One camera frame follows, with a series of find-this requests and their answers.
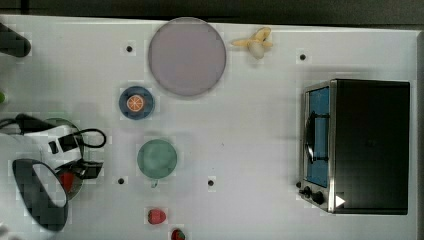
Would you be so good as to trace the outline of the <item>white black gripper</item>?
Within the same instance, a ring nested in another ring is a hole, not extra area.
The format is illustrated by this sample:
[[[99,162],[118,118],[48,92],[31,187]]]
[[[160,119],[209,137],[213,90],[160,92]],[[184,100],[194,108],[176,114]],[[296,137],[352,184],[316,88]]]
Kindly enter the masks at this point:
[[[104,133],[99,129],[84,129],[74,131],[69,125],[60,125],[48,130],[24,133],[24,136],[36,143],[42,152],[42,161],[49,167],[59,171],[68,171],[80,179],[95,179],[101,172],[102,162],[86,161],[83,158],[82,147],[99,149],[99,145],[85,143],[77,138],[87,132]]]

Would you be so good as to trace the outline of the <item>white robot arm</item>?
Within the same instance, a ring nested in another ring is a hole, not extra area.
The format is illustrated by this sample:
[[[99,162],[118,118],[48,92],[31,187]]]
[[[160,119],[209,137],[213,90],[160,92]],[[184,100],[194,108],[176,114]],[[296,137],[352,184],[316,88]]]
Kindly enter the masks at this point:
[[[1,135],[1,240],[48,240],[68,221],[72,182],[98,177],[83,159],[80,131],[69,125],[22,126]]]

